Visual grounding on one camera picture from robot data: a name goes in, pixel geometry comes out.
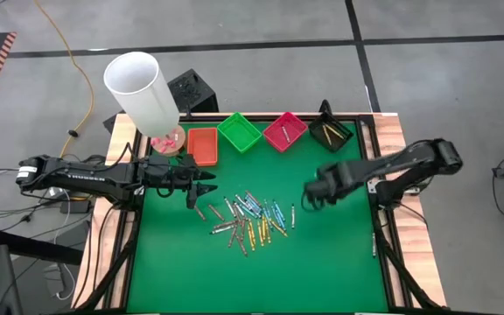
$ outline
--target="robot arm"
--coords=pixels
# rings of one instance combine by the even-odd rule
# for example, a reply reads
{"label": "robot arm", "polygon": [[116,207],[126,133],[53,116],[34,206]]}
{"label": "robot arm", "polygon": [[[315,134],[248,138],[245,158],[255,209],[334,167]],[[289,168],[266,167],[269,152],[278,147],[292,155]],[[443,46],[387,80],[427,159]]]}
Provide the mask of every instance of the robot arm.
{"label": "robot arm", "polygon": [[431,176],[452,175],[461,167],[462,159],[451,142],[423,140],[385,157],[322,166],[317,170],[317,180],[304,185],[304,196],[316,209],[326,202],[334,205],[370,179],[409,169],[395,180],[376,184],[379,203],[389,206],[398,202],[412,186]]}
{"label": "robot arm", "polygon": [[[200,170],[192,155],[178,158],[178,164],[167,157],[150,156],[126,164],[97,165],[66,161],[46,155],[30,157],[19,163],[16,183],[21,193],[59,187],[76,192],[102,196],[115,207],[132,209],[134,194],[141,187],[157,188],[161,197],[174,190],[187,191],[186,206],[193,208],[202,194],[216,185],[194,184],[194,180],[214,179],[215,175]],[[159,189],[167,189],[166,194]]]}

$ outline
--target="white cylinder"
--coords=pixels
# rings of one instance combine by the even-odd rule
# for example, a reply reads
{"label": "white cylinder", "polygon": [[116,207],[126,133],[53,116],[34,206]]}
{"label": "white cylinder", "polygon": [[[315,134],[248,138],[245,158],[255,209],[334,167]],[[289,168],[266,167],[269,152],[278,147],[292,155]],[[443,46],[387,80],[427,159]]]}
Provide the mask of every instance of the white cylinder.
{"label": "white cylinder", "polygon": [[104,85],[142,134],[164,137],[179,124],[171,90],[148,53],[128,52],[112,60],[104,71]]}

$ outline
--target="concrete floor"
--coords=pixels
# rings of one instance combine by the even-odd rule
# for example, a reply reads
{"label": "concrete floor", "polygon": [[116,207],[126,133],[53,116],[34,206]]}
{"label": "concrete floor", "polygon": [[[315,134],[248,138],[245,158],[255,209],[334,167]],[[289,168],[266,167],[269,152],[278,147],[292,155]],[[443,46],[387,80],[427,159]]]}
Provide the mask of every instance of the concrete floor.
{"label": "concrete floor", "polygon": [[[354,1],[364,39],[504,34],[504,1]],[[309,39],[352,39],[343,1],[94,0],[42,4],[73,49],[137,48]],[[18,33],[13,52],[63,50],[30,0],[0,6],[0,32]],[[491,168],[504,157],[504,41],[365,47],[381,110],[398,112],[408,142],[452,140],[465,166],[422,195],[447,303],[504,313],[504,217],[491,196]],[[79,57],[96,108],[69,152],[105,154],[102,121],[119,110],[102,84],[115,55]],[[369,111],[354,46],[158,53],[167,80],[194,68],[221,111]],[[8,59],[0,77],[0,167],[58,155],[88,107],[88,89],[68,58]],[[3,126],[13,132],[3,131]],[[504,208],[504,181],[498,182]],[[26,207],[0,176],[0,210]],[[0,220],[6,228],[18,218]],[[52,210],[11,231],[35,235],[64,220]]]}

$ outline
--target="green mat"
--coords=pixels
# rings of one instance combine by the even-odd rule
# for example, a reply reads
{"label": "green mat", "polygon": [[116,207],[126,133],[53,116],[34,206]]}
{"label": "green mat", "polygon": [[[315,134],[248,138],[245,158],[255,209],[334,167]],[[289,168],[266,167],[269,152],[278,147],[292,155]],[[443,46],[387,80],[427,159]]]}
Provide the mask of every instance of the green mat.
{"label": "green mat", "polygon": [[[214,127],[217,123],[184,124]],[[265,129],[268,123],[254,123]],[[356,131],[354,124],[347,124]],[[354,136],[330,153],[304,134],[285,153],[265,140],[239,153],[219,137],[219,163],[204,168],[217,175],[219,188],[198,199],[202,221],[186,208],[186,195],[145,194],[143,218],[131,280],[128,312],[385,312],[387,303],[378,258],[373,258],[372,223],[364,189],[336,206],[308,213],[300,206],[303,184],[327,162],[360,159]],[[223,196],[244,190],[275,199],[287,218],[289,237],[272,232],[272,242],[256,251],[248,237],[248,258],[238,243],[228,248],[230,232],[210,235],[220,221],[207,208],[231,214]],[[296,228],[291,229],[291,204]]]}

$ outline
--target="wooden table edge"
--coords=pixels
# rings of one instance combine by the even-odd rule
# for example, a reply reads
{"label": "wooden table edge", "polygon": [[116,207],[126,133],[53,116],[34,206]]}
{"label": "wooden table edge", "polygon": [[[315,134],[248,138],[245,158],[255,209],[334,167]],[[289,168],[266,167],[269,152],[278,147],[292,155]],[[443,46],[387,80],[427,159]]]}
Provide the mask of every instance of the wooden table edge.
{"label": "wooden table edge", "polygon": [[[284,112],[255,112],[255,113],[242,113],[245,116],[280,116]],[[318,112],[292,112],[294,115],[302,116],[315,116],[319,115]],[[207,116],[231,116],[233,113],[194,113],[194,117],[207,117]],[[400,119],[397,113],[348,113],[348,112],[336,112],[334,115],[340,116],[372,116],[374,118],[374,126],[376,128],[377,139],[379,147],[381,149],[381,154],[386,155],[396,151],[401,150],[405,146],[405,140],[403,138],[402,126],[400,124]],[[186,114],[180,114],[180,117],[185,117]],[[126,142],[133,144],[135,139],[136,127],[130,118],[125,114],[118,114],[115,120],[114,130],[110,138],[110,145],[108,147],[107,163],[113,163],[119,158],[119,151],[123,149]],[[371,151],[372,154],[372,142],[368,135],[364,136],[367,150]],[[138,156],[143,156],[145,153],[145,145],[147,144],[146,137],[142,137],[139,148],[134,148],[134,151],[138,152]],[[129,161],[129,157],[124,157],[123,162]],[[423,215],[423,209],[421,208],[421,203],[418,197],[405,197],[403,203],[408,207],[411,207]],[[92,227],[94,231],[98,231],[100,225],[102,224],[103,211],[102,209],[108,210],[109,203],[104,198],[99,198],[95,204],[94,219]],[[114,218],[115,220],[108,219],[105,226],[105,230],[102,235],[102,246],[101,246],[101,260],[99,263],[98,278],[102,278],[106,271],[108,271],[112,258],[112,248],[116,242],[116,231],[119,228],[117,213]],[[124,237],[122,239],[122,245],[127,241],[127,235],[129,235],[131,230],[132,216],[129,216]],[[438,269],[435,262],[435,257],[433,255],[431,240],[429,238],[429,233],[425,225],[417,218],[410,215],[408,212],[402,210],[396,210],[395,212],[395,223],[398,227],[398,235],[400,238],[402,255],[404,258],[404,263],[412,276],[417,280],[417,282],[422,286],[422,288],[427,292],[429,297],[433,299],[440,305],[445,305],[445,296],[443,293],[443,288],[438,275]],[[92,252],[91,262],[95,260],[96,251],[96,239],[95,234],[92,235]],[[85,247],[85,253],[83,255],[83,260],[80,266],[80,271],[77,279],[77,284],[75,287],[75,294],[73,295],[73,301],[79,294],[81,287],[83,285],[83,280],[87,272],[87,261],[88,261],[88,241]],[[400,289],[400,283],[398,280],[398,275],[394,271],[394,268],[389,263],[390,277],[395,297],[395,304],[397,306],[403,306],[402,293]],[[123,294],[123,284],[125,277],[125,264],[122,266],[121,270],[118,272],[114,290],[112,294],[111,307],[120,307],[121,296]],[[91,266],[89,270],[89,277],[87,281],[87,287],[83,291],[80,298],[80,305],[92,292],[92,278],[95,276],[95,266]]]}

